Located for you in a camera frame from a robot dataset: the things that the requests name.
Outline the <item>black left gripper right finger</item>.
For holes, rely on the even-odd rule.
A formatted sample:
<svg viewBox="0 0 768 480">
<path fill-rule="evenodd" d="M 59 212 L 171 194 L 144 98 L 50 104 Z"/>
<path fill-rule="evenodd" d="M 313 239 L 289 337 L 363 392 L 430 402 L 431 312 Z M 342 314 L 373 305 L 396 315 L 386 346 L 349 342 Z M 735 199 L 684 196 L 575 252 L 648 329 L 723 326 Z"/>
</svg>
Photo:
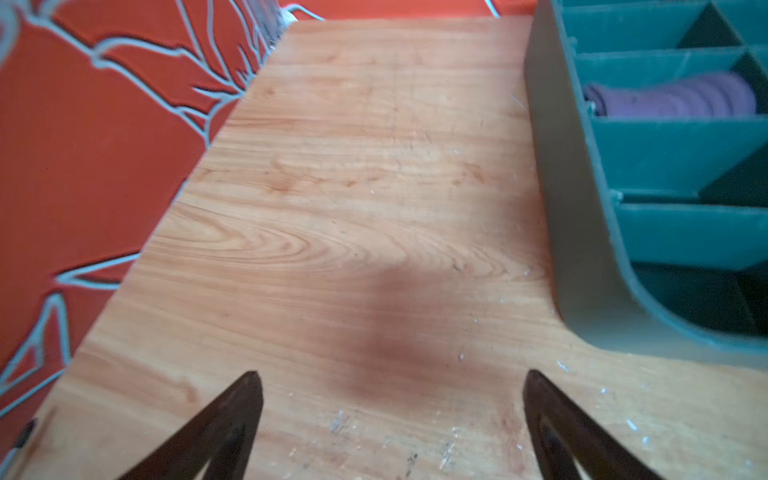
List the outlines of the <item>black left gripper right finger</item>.
<svg viewBox="0 0 768 480">
<path fill-rule="evenodd" d="M 538 370 L 523 387 L 526 424 L 544 479 L 657 479 L 630 451 Z"/>
</svg>

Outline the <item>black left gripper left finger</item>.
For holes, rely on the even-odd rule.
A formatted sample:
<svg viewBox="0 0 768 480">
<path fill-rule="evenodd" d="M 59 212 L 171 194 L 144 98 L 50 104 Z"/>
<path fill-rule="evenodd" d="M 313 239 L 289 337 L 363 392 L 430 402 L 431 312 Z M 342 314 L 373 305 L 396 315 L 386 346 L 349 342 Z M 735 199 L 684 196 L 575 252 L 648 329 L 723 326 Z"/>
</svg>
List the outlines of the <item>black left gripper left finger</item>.
<svg viewBox="0 0 768 480">
<path fill-rule="evenodd" d="M 242 479 L 263 405 L 261 378 L 247 371 L 122 477 Z"/>
</svg>

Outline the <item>green plastic divider tray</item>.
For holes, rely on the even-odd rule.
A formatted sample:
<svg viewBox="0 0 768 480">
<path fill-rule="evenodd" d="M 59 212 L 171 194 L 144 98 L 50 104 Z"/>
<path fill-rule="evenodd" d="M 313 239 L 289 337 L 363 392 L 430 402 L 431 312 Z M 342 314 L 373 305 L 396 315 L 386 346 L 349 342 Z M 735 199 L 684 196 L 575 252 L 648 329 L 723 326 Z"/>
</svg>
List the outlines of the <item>green plastic divider tray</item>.
<svg viewBox="0 0 768 480">
<path fill-rule="evenodd" d="M 734 72 L 758 113 L 595 114 L 583 87 Z M 609 350 L 767 366 L 767 5 L 542 1 L 524 75 L 565 324 Z"/>
</svg>

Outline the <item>purple sock beige toe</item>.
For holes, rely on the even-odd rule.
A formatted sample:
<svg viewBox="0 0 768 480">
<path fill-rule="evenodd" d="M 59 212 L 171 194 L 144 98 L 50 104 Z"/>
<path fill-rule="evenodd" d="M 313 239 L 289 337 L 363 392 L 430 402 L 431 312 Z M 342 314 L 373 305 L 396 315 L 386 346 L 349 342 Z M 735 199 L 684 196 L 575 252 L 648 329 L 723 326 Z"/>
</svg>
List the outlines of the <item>purple sock beige toe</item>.
<svg viewBox="0 0 768 480">
<path fill-rule="evenodd" d="M 758 113 L 752 87 L 734 72 L 715 72 L 647 89 L 583 87 L 595 114 L 615 118 L 732 118 Z"/>
</svg>

